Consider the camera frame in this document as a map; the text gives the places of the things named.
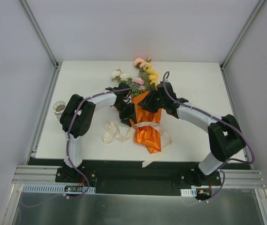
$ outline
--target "gray wall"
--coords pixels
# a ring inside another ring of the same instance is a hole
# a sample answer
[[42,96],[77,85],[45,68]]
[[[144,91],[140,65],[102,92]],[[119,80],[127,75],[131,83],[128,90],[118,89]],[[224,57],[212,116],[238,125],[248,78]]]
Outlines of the gray wall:
[[58,61],[222,62],[258,0],[28,0]]
[[0,0],[0,212],[25,161],[53,66],[18,1]]
[[225,68],[236,112],[267,180],[267,3]]

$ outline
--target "orange wrapping paper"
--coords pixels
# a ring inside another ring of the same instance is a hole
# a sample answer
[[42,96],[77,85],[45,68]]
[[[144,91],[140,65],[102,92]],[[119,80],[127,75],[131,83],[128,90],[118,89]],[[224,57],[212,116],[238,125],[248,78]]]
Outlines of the orange wrapping paper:
[[[148,93],[147,91],[132,99],[132,103],[135,104],[137,122],[160,123],[161,109],[157,113],[151,113],[137,105]],[[136,128],[134,142],[145,145],[150,153],[161,151],[160,133],[151,126]]]

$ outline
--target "bouquet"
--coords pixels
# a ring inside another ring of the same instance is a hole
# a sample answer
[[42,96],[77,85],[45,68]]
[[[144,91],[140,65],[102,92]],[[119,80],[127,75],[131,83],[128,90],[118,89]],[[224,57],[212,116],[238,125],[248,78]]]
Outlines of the bouquet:
[[[131,92],[131,102],[135,104],[137,123],[160,123],[161,109],[157,113],[152,113],[143,110],[141,106],[137,105],[147,96],[151,89],[156,88],[159,75],[153,69],[150,58],[147,60],[138,58],[134,60],[133,66],[139,70],[138,77],[132,78],[128,73],[122,73],[121,69],[117,69],[111,74],[112,80],[118,83],[124,82],[131,87],[133,84],[130,84],[130,82],[138,83],[138,87],[133,88]],[[134,141],[145,145],[150,153],[161,151],[160,133],[151,126],[136,128]]]

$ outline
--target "green leaf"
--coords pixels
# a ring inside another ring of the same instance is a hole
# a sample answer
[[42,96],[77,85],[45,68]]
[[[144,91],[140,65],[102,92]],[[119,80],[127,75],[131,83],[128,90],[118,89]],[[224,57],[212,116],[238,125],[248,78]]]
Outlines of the green leaf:
[[154,89],[155,88],[155,83],[152,83],[151,85],[150,85],[150,89]]

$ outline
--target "metal frame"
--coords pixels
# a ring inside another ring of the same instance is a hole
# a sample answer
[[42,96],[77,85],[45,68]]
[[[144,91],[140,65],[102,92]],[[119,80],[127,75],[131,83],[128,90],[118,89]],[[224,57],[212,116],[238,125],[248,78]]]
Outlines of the metal frame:
[[[235,39],[229,53],[227,54],[224,62],[221,64],[221,71],[224,78],[224,83],[228,92],[229,101],[232,107],[232,111],[234,115],[236,116],[234,102],[231,97],[230,89],[228,87],[226,77],[224,74],[224,68],[230,61],[232,55],[235,53],[236,49],[239,47],[240,43],[242,42],[246,32],[250,28],[250,26],[253,24],[255,18],[257,17],[258,13],[264,6],[267,0],[259,0],[256,4],[255,8],[251,12],[250,16],[248,17],[245,25],[243,26],[242,30],[238,34],[237,38]],[[47,115],[47,110],[51,102],[51,98],[53,95],[53,91],[56,85],[56,81],[59,75],[59,70],[61,63],[58,63],[48,42],[46,41],[45,36],[43,35],[43,32],[40,29],[40,26],[38,25],[38,22],[32,13],[32,10],[30,9],[30,6],[27,2],[27,0],[19,0],[25,14],[27,15],[38,39],[40,40],[41,45],[43,46],[44,50],[46,51],[50,61],[55,67],[55,72],[52,76],[51,83],[48,88],[48,92],[46,94],[46,98],[44,100],[42,112],[39,117],[39,121],[36,127],[35,134],[33,136],[33,139],[30,144],[30,152],[28,155],[29,161],[30,157],[34,157],[36,154],[36,149],[38,146],[38,142],[40,140],[41,132],[44,126],[44,122]],[[51,184],[51,185],[67,185],[71,183],[56,183],[55,182],[55,176],[56,171],[58,169],[58,166],[31,166],[31,165],[19,165],[16,169],[12,185],[9,190],[9,195],[7,197],[4,210],[0,217],[0,224],[8,225],[12,224],[14,216],[16,215],[17,205],[19,202],[19,198],[21,195],[21,192],[23,190],[24,184]],[[254,189],[258,203],[259,208],[261,211],[261,214],[263,216],[263,220],[265,224],[267,224],[267,189],[266,189],[266,182],[262,177],[262,174],[260,171],[256,170],[224,170],[226,179],[224,188],[246,188],[246,189]]]

